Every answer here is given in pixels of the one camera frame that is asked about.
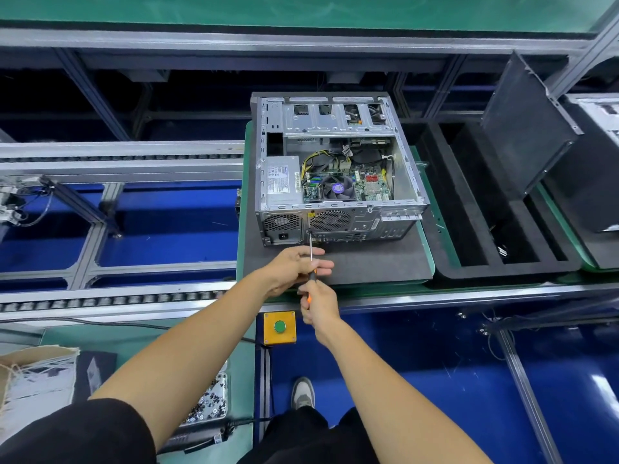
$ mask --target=open computer chassis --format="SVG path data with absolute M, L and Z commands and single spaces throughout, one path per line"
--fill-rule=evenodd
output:
M 386 93 L 254 93 L 262 242 L 400 239 L 428 206 Z

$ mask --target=shoe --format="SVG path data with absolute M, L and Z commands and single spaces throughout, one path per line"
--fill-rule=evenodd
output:
M 316 408 L 315 404 L 316 396 L 314 394 L 314 387 L 312 386 L 311 381 L 306 377 L 300 377 L 292 387 L 290 407 L 293 410 L 297 410 L 305 406 Z

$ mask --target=fan grille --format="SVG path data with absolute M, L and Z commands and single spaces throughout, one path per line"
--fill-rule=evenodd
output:
M 347 231 L 350 226 L 350 213 L 342 210 L 325 210 L 309 220 L 315 231 Z
M 262 222 L 266 231 L 282 231 L 284 229 L 300 229 L 301 218 L 299 215 L 285 213 L 282 215 L 271 215 Z

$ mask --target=rear case fan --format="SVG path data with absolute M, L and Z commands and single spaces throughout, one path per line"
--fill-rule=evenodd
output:
M 348 176 L 327 176 L 320 185 L 326 200 L 355 200 L 355 187 Z

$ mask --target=green workbench surface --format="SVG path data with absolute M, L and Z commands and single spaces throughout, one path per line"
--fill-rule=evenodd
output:
M 174 325 L 182 319 L 165 321 L 148 320 L 146 324 Z M 120 367 L 135 353 L 161 335 L 163 330 L 141 327 L 70 325 L 50 327 L 45 330 L 42 345 L 60 344 L 80 347 L 82 350 L 109 351 L 118 354 L 116 367 Z M 254 322 L 245 336 L 255 338 Z M 240 343 L 228 359 L 230 383 L 230 411 L 232 418 L 246 418 L 254 415 L 254 367 L 255 346 Z M 212 462 L 217 464 L 234 464 L 252 447 L 253 427 L 243 425 L 237 428 L 227 442 L 210 446 L 201 451 L 185 455 L 182 452 L 167 453 L 157 457 L 160 464 L 197 464 Z
M 3 20 L 586 33 L 615 0 L 0 0 Z

